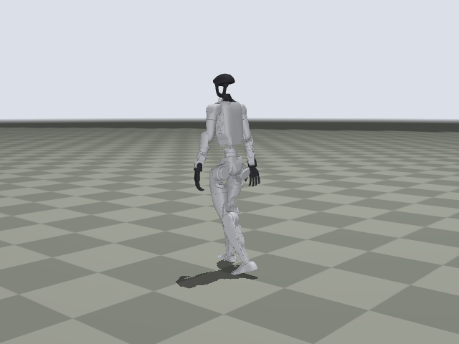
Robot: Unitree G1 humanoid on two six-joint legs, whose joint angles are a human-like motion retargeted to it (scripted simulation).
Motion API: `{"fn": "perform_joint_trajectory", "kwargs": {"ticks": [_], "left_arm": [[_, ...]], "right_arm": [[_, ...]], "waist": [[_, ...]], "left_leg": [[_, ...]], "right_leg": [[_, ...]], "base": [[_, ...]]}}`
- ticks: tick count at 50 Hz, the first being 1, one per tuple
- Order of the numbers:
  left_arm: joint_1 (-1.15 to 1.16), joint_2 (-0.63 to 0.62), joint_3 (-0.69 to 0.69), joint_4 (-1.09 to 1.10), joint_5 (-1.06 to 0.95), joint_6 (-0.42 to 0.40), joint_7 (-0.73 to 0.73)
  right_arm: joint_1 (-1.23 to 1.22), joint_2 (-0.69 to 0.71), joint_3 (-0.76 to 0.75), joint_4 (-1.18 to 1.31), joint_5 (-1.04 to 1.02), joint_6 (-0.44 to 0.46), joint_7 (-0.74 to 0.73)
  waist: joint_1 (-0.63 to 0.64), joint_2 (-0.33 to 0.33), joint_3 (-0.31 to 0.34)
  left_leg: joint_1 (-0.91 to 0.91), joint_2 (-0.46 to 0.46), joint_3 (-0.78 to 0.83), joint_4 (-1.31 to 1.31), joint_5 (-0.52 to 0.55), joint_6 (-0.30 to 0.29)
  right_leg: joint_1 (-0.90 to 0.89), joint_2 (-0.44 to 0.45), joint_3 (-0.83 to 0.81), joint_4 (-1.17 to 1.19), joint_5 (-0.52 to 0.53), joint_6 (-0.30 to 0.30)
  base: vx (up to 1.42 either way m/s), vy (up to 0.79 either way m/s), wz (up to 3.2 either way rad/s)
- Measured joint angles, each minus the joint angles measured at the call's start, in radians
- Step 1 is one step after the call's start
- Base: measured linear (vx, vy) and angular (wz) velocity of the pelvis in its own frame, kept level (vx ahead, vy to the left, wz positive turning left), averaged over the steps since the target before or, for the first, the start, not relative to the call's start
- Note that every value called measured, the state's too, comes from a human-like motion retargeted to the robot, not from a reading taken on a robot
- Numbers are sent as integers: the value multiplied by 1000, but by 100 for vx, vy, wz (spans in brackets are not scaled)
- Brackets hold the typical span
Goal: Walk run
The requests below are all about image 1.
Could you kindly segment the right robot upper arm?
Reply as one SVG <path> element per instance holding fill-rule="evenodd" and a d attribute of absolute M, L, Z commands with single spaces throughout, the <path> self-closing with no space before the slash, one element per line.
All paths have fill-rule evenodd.
<path fill-rule="evenodd" d="M 247 108 L 241 104 L 242 107 L 242 121 L 243 121 L 243 136 L 242 141 L 251 139 L 250 127 L 247 119 Z"/>

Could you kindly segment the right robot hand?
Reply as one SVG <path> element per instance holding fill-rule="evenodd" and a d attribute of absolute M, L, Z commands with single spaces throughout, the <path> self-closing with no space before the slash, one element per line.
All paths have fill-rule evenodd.
<path fill-rule="evenodd" d="M 248 161 L 247 161 L 248 162 Z M 256 159 L 255 159 L 255 165 L 254 166 L 250 166 L 248 164 L 248 167 L 250 168 L 250 183 L 249 183 L 249 186 L 251 185 L 251 182 L 252 182 L 252 186 L 257 185 L 257 179 L 258 179 L 258 184 L 260 184 L 260 177 L 259 177 L 259 172 L 258 170 L 256 169 L 256 166 L 257 166 L 257 162 L 256 162 Z M 248 178 L 248 177 L 247 177 Z M 245 179 L 245 181 L 247 180 L 247 178 Z"/>

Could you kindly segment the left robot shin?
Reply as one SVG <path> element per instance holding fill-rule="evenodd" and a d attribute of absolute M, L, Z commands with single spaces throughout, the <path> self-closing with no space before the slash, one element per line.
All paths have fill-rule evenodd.
<path fill-rule="evenodd" d="M 222 223 L 224 232 L 231 246 L 235 250 L 238 258 L 241 258 L 240 259 L 241 263 L 242 261 L 244 262 L 244 264 L 242 263 L 242 265 L 243 266 L 246 265 L 245 262 L 247 263 L 247 261 L 249 261 L 249 258 L 248 258 L 248 255 L 245 249 L 245 244 L 244 244 L 245 240 L 243 237 L 241 226 L 240 225 L 235 226 L 234 219 L 231 214 L 225 214 L 222 217 L 221 223 Z"/>

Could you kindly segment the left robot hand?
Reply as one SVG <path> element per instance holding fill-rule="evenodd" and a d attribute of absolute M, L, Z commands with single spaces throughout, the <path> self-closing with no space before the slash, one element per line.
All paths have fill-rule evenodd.
<path fill-rule="evenodd" d="M 194 168 L 194 180 L 195 180 L 195 185 L 196 185 L 196 188 L 199 189 L 200 191 L 203 191 L 204 189 L 202 189 L 199 185 L 199 181 L 200 181 L 200 172 L 202 171 L 202 164 L 201 163 L 198 163 L 197 164 L 197 168 Z"/>

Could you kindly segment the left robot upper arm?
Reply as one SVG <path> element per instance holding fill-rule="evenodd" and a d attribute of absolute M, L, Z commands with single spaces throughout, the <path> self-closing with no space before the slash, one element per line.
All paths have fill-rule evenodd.
<path fill-rule="evenodd" d="M 209 134 L 209 142 L 211 143 L 214 138 L 214 131 L 216 128 L 216 123 L 217 123 L 217 116 L 221 113 L 221 107 L 222 104 L 217 103 L 217 104 L 212 104 L 208 105 L 206 112 L 207 112 L 207 120 L 206 120 L 206 128 L 207 131 L 206 133 Z M 200 136 L 201 137 L 201 136 Z"/>

